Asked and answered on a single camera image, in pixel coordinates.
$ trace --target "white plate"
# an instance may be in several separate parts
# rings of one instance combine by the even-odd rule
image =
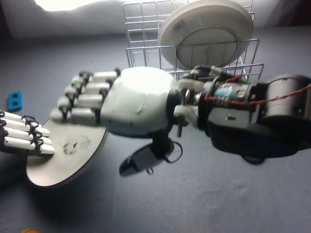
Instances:
[[[52,120],[44,128],[51,133],[49,139],[55,154],[51,158],[27,157],[28,178],[38,186],[65,184],[82,174],[101,151],[108,135],[104,127],[60,124]]]
[[[249,42],[241,41],[251,39],[252,34],[253,21],[241,5],[232,0],[197,0],[179,7],[165,20],[158,43],[180,45],[161,49],[164,58],[179,69],[202,64],[224,67],[245,52]]]

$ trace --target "blue block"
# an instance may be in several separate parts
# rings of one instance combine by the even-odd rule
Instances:
[[[9,94],[8,111],[16,112],[23,108],[23,94],[20,91]]]

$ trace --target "table surface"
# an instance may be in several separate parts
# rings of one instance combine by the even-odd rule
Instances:
[[[262,78],[311,74],[311,27],[255,31]],[[80,70],[127,68],[124,36],[46,39],[1,44],[0,109],[21,91],[20,115],[44,123],[73,75]],[[171,137],[176,139],[176,128]],[[184,155],[153,176],[122,178],[119,165],[149,140],[110,134],[94,164],[71,183],[32,187],[25,159],[0,154],[0,232],[36,228],[43,233],[261,233],[310,232],[310,150],[252,166],[213,148],[191,126],[178,141]]]

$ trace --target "metal wire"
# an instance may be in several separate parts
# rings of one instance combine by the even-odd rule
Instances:
[[[200,45],[182,45],[182,46],[158,46],[157,35],[165,21],[165,19],[178,7],[187,4],[189,0],[159,0],[152,2],[134,2],[125,3],[123,5],[123,12],[125,17],[125,30],[126,38],[128,42],[128,48],[126,50],[127,61],[129,67],[155,67],[166,72],[169,72],[177,79],[182,78],[182,75],[189,71],[179,70],[177,68],[177,50],[180,47],[191,47],[191,68],[194,68],[197,64],[193,62],[193,51],[200,48],[200,46],[207,47],[207,61],[208,65],[209,52],[212,46],[225,45],[236,42],[224,42],[224,43],[206,43]],[[255,14],[251,12],[253,0],[249,0],[249,4],[243,7],[249,12],[251,18],[254,20]],[[223,70],[227,73],[241,74],[246,79],[250,77],[253,79],[255,76],[260,78],[263,64],[254,64],[256,52],[258,50],[259,40],[251,39],[240,41],[242,43],[249,43],[248,49],[240,54],[238,46],[238,59],[231,64],[223,67]],[[176,59],[175,64],[170,64],[163,57],[161,49],[172,48],[175,52]],[[225,59],[226,49],[223,52],[223,60]]]

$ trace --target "dish rack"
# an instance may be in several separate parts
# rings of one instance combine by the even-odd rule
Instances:
[[[241,5],[248,11],[251,18],[254,20],[255,14],[251,11],[253,0],[242,1],[243,4]],[[189,0],[159,0],[123,4],[126,38],[128,43],[126,55],[129,67],[146,66],[159,68],[171,73],[176,79],[180,79],[184,74],[190,72],[190,70],[180,70],[177,68],[177,50],[181,46],[158,46],[157,44],[158,32],[165,19],[178,7],[187,3],[189,3]],[[182,46],[191,47],[193,50],[194,47],[198,46],[207,46],[207,48],[211,48],[215,45],[224,45],[227,43],[230,42]],[[249,43],[249,46],[243,54],[239,54],[236,61],[222,67],[222,70],[230,74],[241,74],[248,80],[259,79],[264,68],[264,64],[254,64],[259,40],[250,39],[238,43]],[[168,63],[163,57],[161,49],[164,47],[172,47],[175,50],[176,60],[174,66]]]

